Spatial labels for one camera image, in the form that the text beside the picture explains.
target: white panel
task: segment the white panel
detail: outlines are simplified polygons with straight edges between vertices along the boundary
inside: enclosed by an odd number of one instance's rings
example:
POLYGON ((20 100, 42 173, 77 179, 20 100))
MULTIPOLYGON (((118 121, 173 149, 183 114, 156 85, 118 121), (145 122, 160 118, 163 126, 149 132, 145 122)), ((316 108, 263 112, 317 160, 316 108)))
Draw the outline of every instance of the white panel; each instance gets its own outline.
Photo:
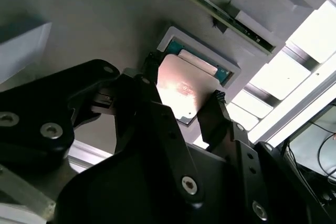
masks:
POLYGON ((199 135, 199 137, 195 140, 195 142, 193 144, 197 145, 198 147, 200 147, 202 149, 207 149, 208 146, 209 146, 209 144, 203 142, 202 135, 199 135))
POLYGON ((289 38, 319 63, 336 51, 336 8, 326 1, 314 11, 289 38))
POLYGON ((264 103, 245 90, 241 90, 241 92, 236 95, 232 102, 259 118, 264 118, 273 109, 273 107, 264 103))
POLYGON ((230 118, 233 121, 240 123, 247 131, 251 130, 259 122, 255 116, 251 115, 237 105, 234 105, 233 103, 228 104, 226 109, 230 115, 230 118))
POLYGON ((310 71, 283 51, 264 65, 250 83, 283 100, 310 74, 310 71))

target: black cable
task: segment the black cable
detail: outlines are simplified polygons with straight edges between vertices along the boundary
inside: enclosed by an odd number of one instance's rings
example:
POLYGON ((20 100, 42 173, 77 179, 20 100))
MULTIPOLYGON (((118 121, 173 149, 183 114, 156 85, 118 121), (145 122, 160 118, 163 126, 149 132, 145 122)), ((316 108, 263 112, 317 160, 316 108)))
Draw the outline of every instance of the black cable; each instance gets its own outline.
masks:
POLYGON ((288 143, 288 150, 289 150, 289 152, 290 152, 290 154, 291 154, 291 156, 292 156, 292 158, 293 158, 293 160, 294 160, 295 167, 296 167, 296 169, 297 169, 297 171, 298 171, 298 174, 299 174, 299 176, 301 177, 302 181, 305 183, 306 187, 307 187, 308 190, 312 193, 312 195, 313 195, 313 197, 316 199, 316 201, 317 201, 317 202, 320 202, 319 199, 318 199, 318 197, 317 197, 316 194, 314 193, 313 189, 311 189, 311 187, 309 186, 308 182, 306 181, 306 179, 305 179, 304 176, 302 175, 302 173, 301 173, 301 171, 300 171, 300 169, 299 169, 298 163, 296 162, 294 153, 293 153, 293 151, 292 151, 291 148, 290 148, 290 144, 289 144, 289 143, 288 143))
POLYGON ((335 132, 328 131, 327 129, 323 128, 322 126, 319 126, 319 125, 318 125, 318 124, 316 124, 316 123, 313 123, 313 122, 310 122, 310 123, 311 123, 311 124, 313 124, 313 125, 315 125, 315 126, 317 126, 317 127, 318 127, 318 128, 320 128, 320 129, 322 129, 322 130, 326 131, 326 132, 329 132, 329 133, 336 134, 335 132))
POLYGON ((324 144, 327 142, 327 140, 330 139, 330 138, 331 138, 332 136, 334 136, 335 134, 336 134, 336 133, 333 133, 332 135, 328 136, 325 140, 323 140, 323 142, 321 143, 321 145, 320 145, 320 147, 319 147, 319 149, 318 149, 318 151, 317 151, 317 162, 319 163, 319 166, 320 166, 320 168, 322 169, 322 171, 324 171, 324 172, 326 173, 326 175, 327 175, 327 179, 328 179, 329 177, 332 177, 332 178, 335 178, 335 179, 336 179, 336 177, 331 176, 331 174, 333 174, 333 173, 336 171, 336 169, 333 170, 333 171, 331 171, 331 173, 327 173, 327 171, 324 170, 324 168, 323 168, 322 165, 321 165, 321 161, 320 161, 321 149, 322 149, 322 147, 324 146, 324 144))

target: screw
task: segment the screw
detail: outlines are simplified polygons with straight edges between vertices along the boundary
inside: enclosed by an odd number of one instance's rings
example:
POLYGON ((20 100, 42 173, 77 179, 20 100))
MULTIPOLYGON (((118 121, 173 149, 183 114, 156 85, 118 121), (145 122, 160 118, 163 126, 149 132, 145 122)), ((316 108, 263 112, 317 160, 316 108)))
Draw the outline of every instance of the screw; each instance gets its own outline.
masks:
POLYGON ((50 139, 58 139, 63 134, 63 129, 57 123, 46 123, 40 129, 42 136, 50 139))
POLYGON ((113 69, 110 67, 104 67, 104 70, 108 73, 113 73, 113 69))
POLYGON ((197 184, 195 180, 188 176, 182 178, 182 186, 184 190, 190 195, 195 195, 197 193, 197 184))
POLYGON ((244 131, 244 127, 242 127, 239 123, 236 123, 237 128, 240 129, 241 131, 244 131))
POLYGON ((149 81, 148 79, 146 79, 145 77, 142 77, 142 81, 143 81, 144 83, 146 83, 146 84, 149 84, 149 83, 150 83, 150 81, 149 81))
POLYGON ((265 143, 265 146, 266 146, 266 148, 268 148, 268 150, 269 150, 270 152, 273 151, 273 147, 270 146, 269 144, 265 143))
POLYGON ((19 116, 12 112, 0 112, 0 126, 12 127, 19 122, 19 116))
POLYGON ((256 201, 252 203, 252 209, 254 213, 263 221, 267 220, 267 213, 265 209, 256 201))

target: bright light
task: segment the bright light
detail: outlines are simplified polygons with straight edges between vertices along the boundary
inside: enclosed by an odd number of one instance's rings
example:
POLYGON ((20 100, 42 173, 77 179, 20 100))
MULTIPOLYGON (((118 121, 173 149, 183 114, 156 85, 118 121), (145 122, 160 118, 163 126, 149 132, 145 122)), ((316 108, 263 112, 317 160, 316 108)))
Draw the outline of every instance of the bright light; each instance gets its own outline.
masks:
POLYGON ((202 149, 207 149, 209 144, 203 142, 202 135, 199 135, 199 137, 194 141, 194 145, 197 145, 198 147, 202 149))
POLYGON ((280 131, 278 131, 272 138, 267 142, 272 146, 277 146, 284 139, 289 137, 294 131, 301 127, 310 118, 316 115, 320 110, 322 110, 326 104, 330 103, 335 99, 336 94, 336 84, 329 88, 325 93, 319 96, 314 102, 312 102, 307 108, 305 108, 300 114, 298 114, 293 120, 291 120, 287 125, 285 125, 280 131))
POLYGON ((336 8, 326 1, 315 10, 288 39, 319 63, 325 62, 336 51, 336 8))
POLYGON ((310 71, 281 51, 260 69, 250 83, 283 100, 309 75, 310 71))
POLYGON ((264 118, 273 109, 273 107, 264 103, 245 90, 241 90, 241 92, 236 95, 232 102, 259 118, 264 118))
POLYGON ((251 130, 259 122, 259 120, 254 115, 251 115, 233 103, 228 104, 226 109, 230 118, 233 121, 241 124, 247 131, 251 130))
POLYGON ((334 73, 336 69, 336 55, 333 55, 322 64, 311 76, 309 76, 299 87, 297 87, 286 99, 284 99, 268 116, 248 133, 251 142, 257 141, 291 109, 293 109, 303 98, 318 87, 325 79, 334 73))

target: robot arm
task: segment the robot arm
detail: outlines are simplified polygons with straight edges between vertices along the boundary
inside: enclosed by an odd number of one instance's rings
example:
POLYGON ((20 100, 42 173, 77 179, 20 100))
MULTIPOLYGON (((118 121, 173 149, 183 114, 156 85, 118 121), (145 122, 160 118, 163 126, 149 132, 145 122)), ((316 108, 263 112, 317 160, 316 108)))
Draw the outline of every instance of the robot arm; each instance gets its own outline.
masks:
POLYGON ((281 153, 231 121, 223 93, 197 114, 202 150, 147 76, 93 60, 0 93, 0 189, 55 224, 333 223, 281 153), (114 115, 116 154, 75 175, 74 129, 101 113, 114 115))

